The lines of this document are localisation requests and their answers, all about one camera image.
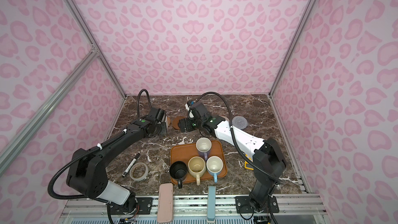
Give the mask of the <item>black mug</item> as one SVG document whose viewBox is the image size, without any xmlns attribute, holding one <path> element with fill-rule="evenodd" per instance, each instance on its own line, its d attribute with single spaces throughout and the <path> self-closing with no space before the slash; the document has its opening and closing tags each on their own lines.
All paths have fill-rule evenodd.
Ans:
<svg viewBox="0 0 398 224">
<path fill-rule="evenodd" d="M 187 165 L 182 161 L 174 162 L 170 167 L 171 179 L 177 183 L 178 189 L 182 189 L 183 182 L 187 178 L 188 168 Z"/>
</svg>

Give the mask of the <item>lilac mug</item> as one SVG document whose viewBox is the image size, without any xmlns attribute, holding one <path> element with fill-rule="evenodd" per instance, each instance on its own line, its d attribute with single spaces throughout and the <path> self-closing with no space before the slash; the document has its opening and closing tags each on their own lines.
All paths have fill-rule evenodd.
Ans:
<svg viewBox="0 0 398 224">
<path fill-rule="evenodd" d="M 210 151 L 212 147 L 212 142 L 208 138 L 200 138 L 197 140 L 196 149 L 200 157 L 202 157 L 205 161 L 210 157 Z"/>
</svg>

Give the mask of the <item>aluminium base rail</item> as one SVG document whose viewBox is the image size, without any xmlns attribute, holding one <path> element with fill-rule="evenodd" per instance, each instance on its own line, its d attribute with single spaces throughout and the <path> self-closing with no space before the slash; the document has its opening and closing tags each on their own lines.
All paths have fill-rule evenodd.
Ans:
<svg viewBox="0 0 398 224">
<path fill-rule="evenodd" d="M 275 217 L 280 224 L 329 224 L 331 221 L 318 194 L 275 194 L 279 212 Z M 207 195 L 174 196 L 173 222 L 178 224 L 206 223 L 209 210 Z M 217 195 L 215 217 L 217 223 L 245 223 L 249 214 L 237 212 L 235 195 Z M 59 224 L 107 224 L 104 203 L 93 200 L 70 200 L 61 213 Z"/>
</svg>

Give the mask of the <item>aluminium frame post right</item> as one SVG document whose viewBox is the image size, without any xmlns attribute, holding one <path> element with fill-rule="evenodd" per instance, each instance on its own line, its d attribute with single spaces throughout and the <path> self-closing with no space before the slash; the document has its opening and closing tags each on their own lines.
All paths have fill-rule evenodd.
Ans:
<svg viewBox="0 0 398 224">
<path fill-rule="evenodd" d="M 299 19 L 298 25 L 295 29 L 294 35 L 292 36 L 291 42 L 288 46 L 287 52 L 285 53 L 285 56 L 283 58 L 283 61 L 281 63 L 281 66 L 278 70 L 278 73 L 276 75 L 275 81 L 270 89 L 269 92 L 269 97 L 273 97 L 276 94 L 276 90 L 282 80 L 282 77 L 284 75 L 284 72 L 287 69 L 287 66 L 289 65 L 289 62 L 293 56 L 293 53 L 297 47 L 297 45 L 300 42 L 300 39 L 302 37 L 302 34 L 305 31 L 305 28 L 315 10 L 315 7 L 317 5 L 317 3 L 319 2 L 319 0 L 308 0 L 307 5 L 305 6 L 302 15 Z"/>
</svg>

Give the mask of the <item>light blue block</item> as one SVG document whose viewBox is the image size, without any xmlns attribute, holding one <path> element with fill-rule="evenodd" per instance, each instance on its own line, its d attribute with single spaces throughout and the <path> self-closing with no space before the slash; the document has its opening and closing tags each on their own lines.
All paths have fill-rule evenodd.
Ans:
<svg viewBox="0 0 398 224">
<path fill-rule="evenodd" d="M 208 186 L 207 223 L 214 224 L 216 218 L 216 186 Z"/>
</svg>

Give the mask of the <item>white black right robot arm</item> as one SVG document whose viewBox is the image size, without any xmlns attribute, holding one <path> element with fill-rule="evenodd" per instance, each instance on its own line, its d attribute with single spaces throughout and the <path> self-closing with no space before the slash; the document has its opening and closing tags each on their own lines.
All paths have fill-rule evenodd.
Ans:
<svg viewBox="0 0 398 224">
<path fill-rule="evenodd" d="M 243 159 L 253 167 L 256 183 L 249 194 L 249 204 L 256 212 L 270 205 L 275 188 L 281 184 L 279 178 L 286 169 L 286 160 L 275 139 L 257 138 L 236 128 L 222 117 L 211 117 L 202 122 L 190 118 L 178 121 L 180 131 L 200 130 L 221 141 L 235 146 Z"/>
</svg>

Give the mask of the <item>grey woven coaster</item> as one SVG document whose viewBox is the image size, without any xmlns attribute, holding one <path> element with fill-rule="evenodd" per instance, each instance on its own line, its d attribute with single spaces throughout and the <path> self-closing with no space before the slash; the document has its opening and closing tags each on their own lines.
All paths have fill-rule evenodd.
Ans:
<svg viewBox="0 0 398 224">
<path fill-rule="evenodd" d="M 232 125 L 240 130 L 243 130 L 247 128 L 248 126 L 248 121 L 245 117 L 243 116 L 235 116 L 232 119 Z"/>
</svg>

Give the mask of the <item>cream yellow mug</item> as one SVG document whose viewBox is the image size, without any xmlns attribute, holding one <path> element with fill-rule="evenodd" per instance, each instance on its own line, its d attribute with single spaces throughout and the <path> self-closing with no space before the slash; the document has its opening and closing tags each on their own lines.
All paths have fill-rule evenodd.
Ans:
<svg viewBox="0 0 398 224">
<path fill-rule="evenodd" d="M 206 172 L 206 162 L 201 157 L 193 157 L 188 162 L 188 171 L 195 179 L 196 184 L 201 184 L 201 177 Z"/>
</svg>

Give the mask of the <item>aluminium frame post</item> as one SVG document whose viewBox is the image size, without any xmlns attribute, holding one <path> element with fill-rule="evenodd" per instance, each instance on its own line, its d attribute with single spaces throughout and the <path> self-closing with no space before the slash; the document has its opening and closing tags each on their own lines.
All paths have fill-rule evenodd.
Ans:
<svg viewBox="0 0 398 224">
<path fill-rule="evenodd" d="M 92 46 L 92 49 L 98 53 L 99 58 L 103 67 L 105 68 L 106 72 L 108 73 L 111 81 L 114 83 L 115 87 L 121 94 L 123 99 L 126 99 L 127 94 L 125 93 L 124 89 L 121 86 L 115 72 L 112 70 L 109 62 L 107 61 L 105 55 L 103 54 L 98 41 L 95 39 L 92 30 L 90 29 L 87 21 L 85 20 L 82 12 L 80 11 L 79 7 L 77 6 L 75 0 L 63 0 L 66 4 L 67 8 L 69 9 L 70 13 L 72 14 L 73 18 L 75 19 L 77 25 L 82 30 L 84 36 L 88 40 L 89 44 Z"/>
<path fill-rule="evenodd" d="M 287 69 L 287 66 L 289 65 L 289 62 L 293 56 L 293 53 L 297 47 L 297 45 L 300 42 L 300 39 L 302 37 L 302 34 L 305 31 L 305 28 L 315 10 L 315 7 L 317 5 L 317 3 L 319 2 L 319 0 L 308 0 L 307 5 L 305 6 L 302 15 L 299 19 L 298 25 L 295 29 L 294 35 L 292 36 L 291 42 L 288 46 L 287 52 L 285 53 L 285 56 L 283 58 L 283 61 L 281 63 L 281 66 L 278 70 L 278 73 L 276 75 L 275 81 L 270 89 L 269 92 L 269 97 L 273 97 L 276 94 L 276 90 L 282 80 L 282 77 L 284 75 L 284 72 Z"/>
</svg>

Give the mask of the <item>pink eraser block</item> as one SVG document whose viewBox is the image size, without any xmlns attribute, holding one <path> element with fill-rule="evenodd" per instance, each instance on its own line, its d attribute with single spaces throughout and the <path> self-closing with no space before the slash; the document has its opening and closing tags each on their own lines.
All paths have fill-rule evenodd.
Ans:
<svg viewBox="0 0 398 224">
<path fill-rule="evenodd" d="M 166 224 L 173 221 L 174 194 L 173 184 L 161 184 L 159 187 L 157 222 Z"/>
</svg>

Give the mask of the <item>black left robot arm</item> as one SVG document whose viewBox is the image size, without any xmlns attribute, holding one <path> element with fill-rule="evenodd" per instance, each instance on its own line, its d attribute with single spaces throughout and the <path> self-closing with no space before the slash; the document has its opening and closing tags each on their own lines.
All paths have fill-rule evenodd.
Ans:
<svg viewBox="0 0 398 224">
<path fill-rule="evenodd" d="M 66 184 L 84 198 L 104 200 L 118 205 L 126 203 L 133 194 L 126 188 L 110 181 L 108 165 L 131 145 L 145 138 L 167 133 L 166 122 L 137 119 L 116 135 L 89 150 L 79 149 L 73 155 L 76 160 L 68 170 Z"/>
</svg>

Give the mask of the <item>brown wooden coaster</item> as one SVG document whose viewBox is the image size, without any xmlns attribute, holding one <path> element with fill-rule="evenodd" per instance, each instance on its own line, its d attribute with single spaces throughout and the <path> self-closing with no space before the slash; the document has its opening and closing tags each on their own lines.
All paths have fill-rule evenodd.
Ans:
<svg viewBox="0 0 398 224">
<path fill-rule="evenodd" d="M 167 128 L 171 125 L 172 121 L 171 121 L 170 117 L 166 117 L 165 123 L 166 123 Z"/>
<path fill-rule="evenodd" d="M 177 117 L 175 117 L 175 118 L 173 119 L 173 121 L 172 121 L 172 126 L 173 126 L 173 128 L 174 128 L 175 130 L 180 130 L 179 121 L 180 121 L 181 119 L 185 119 L 185 117 L 184 117 L 184 116 L 177 116 Z"/>
</svg>

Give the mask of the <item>aluminium diagonal frame bar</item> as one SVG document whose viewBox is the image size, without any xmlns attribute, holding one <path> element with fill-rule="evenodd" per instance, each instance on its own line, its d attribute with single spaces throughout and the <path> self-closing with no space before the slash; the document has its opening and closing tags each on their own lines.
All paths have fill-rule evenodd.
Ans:
<svg viewBox="0 0 398 224">
<path fill-rule="evenodd" d="M 74 70 L 59 85 L 55 92 L 35 112 L 33 117 L 21 128 L 20 132 L 11 140 L 1 153 L 1 175 L 12 165 L 15 159 L 27 146 L 28 142 L 47 121 L 49 116 L 63 101 L 71 88 L 80 80 L 81 76 L 97 58 L 98 50 L 93 48 Z"/>
</svg>

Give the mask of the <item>light blue mug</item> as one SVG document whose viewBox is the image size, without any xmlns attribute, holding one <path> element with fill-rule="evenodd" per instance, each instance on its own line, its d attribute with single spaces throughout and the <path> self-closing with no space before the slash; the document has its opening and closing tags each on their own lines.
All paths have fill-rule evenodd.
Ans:
<svg viewBox="0 0 398 224">
<path fill-rule="evenodd" d="M 206 169 L 209 175 L 214 179 L 214 182 L 218 182 L 218 175 L 223 169 L 223 160 L 218 156 L 211 156 L 206 162 Z"/>
</svg>

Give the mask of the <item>clear tape roll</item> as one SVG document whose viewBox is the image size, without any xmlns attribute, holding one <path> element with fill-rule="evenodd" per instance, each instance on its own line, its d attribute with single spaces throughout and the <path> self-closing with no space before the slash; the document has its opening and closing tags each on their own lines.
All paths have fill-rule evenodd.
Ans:
<svg viewBox="0 0 398 224">
<path fill-rule="evenodd" d="M 143 162 L 134 164 L 129 172 L 130 178 L 133 181 L 142 181 L 147 178 L 148 174 L 149 174 L 149 168 Z"/>
</svg>

